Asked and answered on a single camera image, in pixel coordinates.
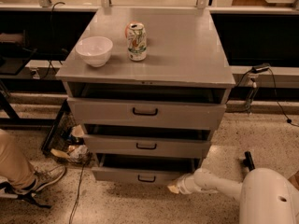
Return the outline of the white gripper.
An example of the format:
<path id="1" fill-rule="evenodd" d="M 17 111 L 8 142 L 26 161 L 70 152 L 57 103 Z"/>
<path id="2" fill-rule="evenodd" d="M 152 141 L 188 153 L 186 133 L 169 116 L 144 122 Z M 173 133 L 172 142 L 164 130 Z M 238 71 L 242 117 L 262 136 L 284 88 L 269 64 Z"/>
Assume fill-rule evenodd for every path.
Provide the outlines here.
<path id="1" fill-rule="evenodd" d="M 167 185 L 168 189 L 175 194 L 192 194 L 198 192 L 199 186 L 194 181 L 193 174 L 186 174 L 173 180 Z"/>

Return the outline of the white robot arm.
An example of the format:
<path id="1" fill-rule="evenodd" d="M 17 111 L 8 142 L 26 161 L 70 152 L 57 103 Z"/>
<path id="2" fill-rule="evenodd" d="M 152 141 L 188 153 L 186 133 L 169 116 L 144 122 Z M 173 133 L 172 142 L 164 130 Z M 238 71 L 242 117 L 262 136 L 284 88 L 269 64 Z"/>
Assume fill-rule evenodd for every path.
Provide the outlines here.
<path id="1" fill-rule="evenodd" d="M 176 194 L 220 192 L 238 201 L 239 224 L 298 224 L 299 190 L 271 169 L 249 171 L 240 183 L 199 168 L 167 187 Z"/>

